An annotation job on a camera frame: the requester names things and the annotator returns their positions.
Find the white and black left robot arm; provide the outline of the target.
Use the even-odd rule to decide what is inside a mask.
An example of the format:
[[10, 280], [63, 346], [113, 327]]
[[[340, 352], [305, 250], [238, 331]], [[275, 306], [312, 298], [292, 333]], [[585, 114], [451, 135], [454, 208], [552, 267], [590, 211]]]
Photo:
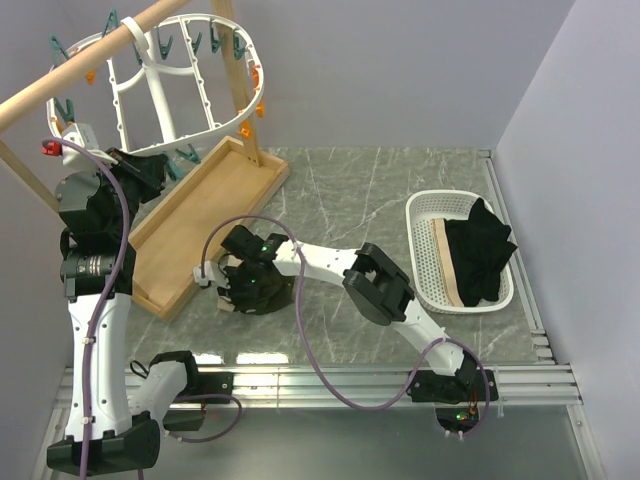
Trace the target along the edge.
[[54, 471], [87, 479], [149, 469], [157, 462], [170, 405], [202, 388], [189, 351], [157, 355], [133, 396], [126, 392], [125, 336], [136, 251], [129, 232], [139, 207], [160, 196], [164, 154], [135, 156], [116, 148], [91, 152], [70, 140], [45, 139], [51, 156], [65, 149], [89, 162], [56, 187], [64, 286], [73, 330], [71, 408], [63, 438], [50, 445]]

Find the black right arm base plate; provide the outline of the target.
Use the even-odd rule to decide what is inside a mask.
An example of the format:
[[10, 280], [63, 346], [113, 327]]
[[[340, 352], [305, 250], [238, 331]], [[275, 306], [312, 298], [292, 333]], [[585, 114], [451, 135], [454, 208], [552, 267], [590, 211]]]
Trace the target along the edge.
[[438, 375], [432, 370], [419, 370], [405, 388], [405, 393], [414, 403], [457, 405], [472, 398], [484, 401], [487, 387], [490, 402], [495, 402], [499, 399], [499, 392], [494, 372], [485, 369], [484, 373], [485, 375], [477, 369], [471, 383], [465, 385], [453, 376]]

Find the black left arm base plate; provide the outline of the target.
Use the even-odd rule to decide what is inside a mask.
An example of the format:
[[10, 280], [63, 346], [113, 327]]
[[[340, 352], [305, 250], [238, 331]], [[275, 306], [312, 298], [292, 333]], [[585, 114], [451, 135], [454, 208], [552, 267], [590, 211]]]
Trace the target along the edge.
[[205, 404], [229, 404], [233, 392], [234, 374], [229, 371], [200, 373], [195, 395], [205, 395]]

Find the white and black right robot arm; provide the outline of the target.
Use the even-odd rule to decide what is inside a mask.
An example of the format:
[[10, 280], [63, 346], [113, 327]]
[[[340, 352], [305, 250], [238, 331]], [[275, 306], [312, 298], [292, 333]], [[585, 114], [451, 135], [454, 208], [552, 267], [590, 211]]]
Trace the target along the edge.
[[366, 320], [395, 330], [425, 354], [448, 397], [465, 398], [483, 379], [480, 362], [427, 313], [408, 276], [377, 245], [331, 249], [278, 233], [263, 239], [236, 225], [222, 247], [237, 262], [221, 268], [217, 291], [235, 311], [266, 315], [284, 309], [296, 301], [295, 279], [339, 286]]

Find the olive green underwear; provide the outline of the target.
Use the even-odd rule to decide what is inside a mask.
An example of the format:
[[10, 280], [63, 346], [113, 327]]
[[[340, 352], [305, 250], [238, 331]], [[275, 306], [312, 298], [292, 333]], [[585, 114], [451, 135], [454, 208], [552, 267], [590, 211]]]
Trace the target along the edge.
[[218, 308], [249, 315], [266, 315], [293, 303], [293, 276], [282, 275], [273, 265], [221, 257], [219, 273], [227, 286], [218, 286]]

